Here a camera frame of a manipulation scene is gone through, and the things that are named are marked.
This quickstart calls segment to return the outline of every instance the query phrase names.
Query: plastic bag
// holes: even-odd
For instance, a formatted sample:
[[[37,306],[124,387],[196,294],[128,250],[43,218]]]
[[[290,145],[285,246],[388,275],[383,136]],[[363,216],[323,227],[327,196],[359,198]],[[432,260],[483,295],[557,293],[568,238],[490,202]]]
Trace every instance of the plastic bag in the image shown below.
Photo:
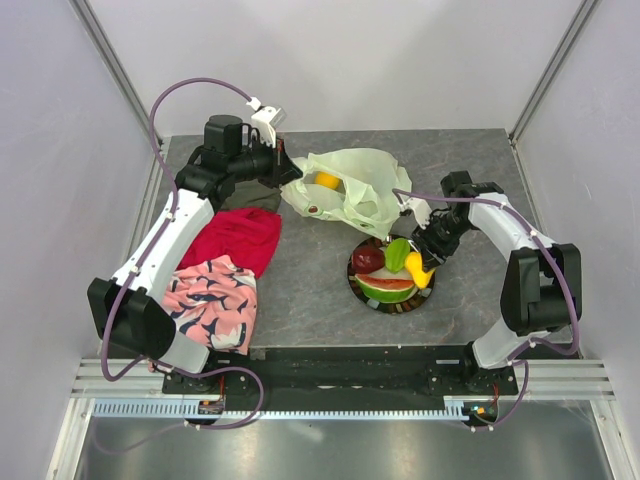
[[[341,220],[384,239],[400,216],[393,188],[411,191],[407,171],[393,156],[372,148],[338,150],[295,158],[302,178],[282,187],[282,198],[303,217]],[[341,182],[336,190],[316,185],[316,173],[326,172]]]

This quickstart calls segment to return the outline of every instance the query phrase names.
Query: plate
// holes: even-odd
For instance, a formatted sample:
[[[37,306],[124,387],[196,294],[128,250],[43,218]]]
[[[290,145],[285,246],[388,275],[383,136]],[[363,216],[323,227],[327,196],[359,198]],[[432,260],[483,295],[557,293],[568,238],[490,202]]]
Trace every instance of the plate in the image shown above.
[[[389,235],[384,241],[380,240],[379,238],[369,237],[363,242],[361,242],[356,248],[363,247],[365,245],[370,245],[376,248],[384,248],[397,238],[406,238],[406,237],[403,237],[402,235]],[[354,293],[356,298],[358,298],[358,300],[360,300],[369,308],[372,308],[379,312],[389,313],[392,315],[395,315],[398,313],[411,312],[416,308],[418,308],[420,305],[422,305],[427,300],[427,298],[429,298],[429,296],[431,295],[431,292],[433,291],[433,286],[435,285],[435,282],[436,282],[435,272],[431,276],[431,280],[429,280],[429,284],[427,285],[427,288],[425,288],[424,290],[417,290],[413,296],[409,297],[405,301],[398,302],[398,303],[378,302],[377,300],[367,297],[362,292],[362,289],[360,288],[360,285],[358,285],[358,282],[356,282],[356,278],[355,278],[356,271],[353,269],[353,265],[351,265],[352,256],[353,256],[353,252],[352,252],[352,255],[349,255],[349,263],[347,263],[347,279],[349,280],[349,287],[351,287],[351,291]]]

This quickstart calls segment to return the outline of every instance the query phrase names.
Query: wall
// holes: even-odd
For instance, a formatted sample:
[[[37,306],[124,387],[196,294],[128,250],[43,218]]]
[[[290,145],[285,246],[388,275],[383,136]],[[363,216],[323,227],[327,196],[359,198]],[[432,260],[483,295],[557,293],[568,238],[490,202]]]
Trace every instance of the wall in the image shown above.
[[[285,107],[289,131],[510,128],[579,3],[91,0],[147,108],[213,76]],[[174,94],[160,133],[250,112],[219,90]]]
[[[640,4],[635,0],[601,2],[520,145],[535,203],[549,233],[574,242],[582,251],[582,344],[604,360],[636,448],[640,447],[638,18]]]
[[[65,0],[0,2],[0,465],[44,478],[150,149]]]

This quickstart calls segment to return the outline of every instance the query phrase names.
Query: red fabric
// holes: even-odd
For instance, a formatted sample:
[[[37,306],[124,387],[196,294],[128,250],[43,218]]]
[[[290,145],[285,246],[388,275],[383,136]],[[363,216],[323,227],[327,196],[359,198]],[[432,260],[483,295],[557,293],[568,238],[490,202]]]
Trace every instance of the red fabric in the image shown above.
[[[248,268],[260,278],[276,251],[281,228],[280,215],[260,208],[216,213],[193,241],[178,270],[229,255],[237,267]]]

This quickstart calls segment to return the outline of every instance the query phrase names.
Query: clothing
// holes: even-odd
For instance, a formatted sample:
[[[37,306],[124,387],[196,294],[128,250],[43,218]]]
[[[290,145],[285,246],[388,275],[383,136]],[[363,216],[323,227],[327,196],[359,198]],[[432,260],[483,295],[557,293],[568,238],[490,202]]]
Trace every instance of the clothing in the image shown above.
[[[253,272],[236,267],[224,255],[175,272],[162,306],[192,340],[246,355],[257,298]]]
[[[276,251],[282,218],[260,208],[217,213],[193,241],[178,269],[229,255],[238,267],[260,278]]]
[[[222,204],[221,211],[255,207],[277,212],[280,206],[280,189],[269,188],[257,180],[236,183],[236,190]]]

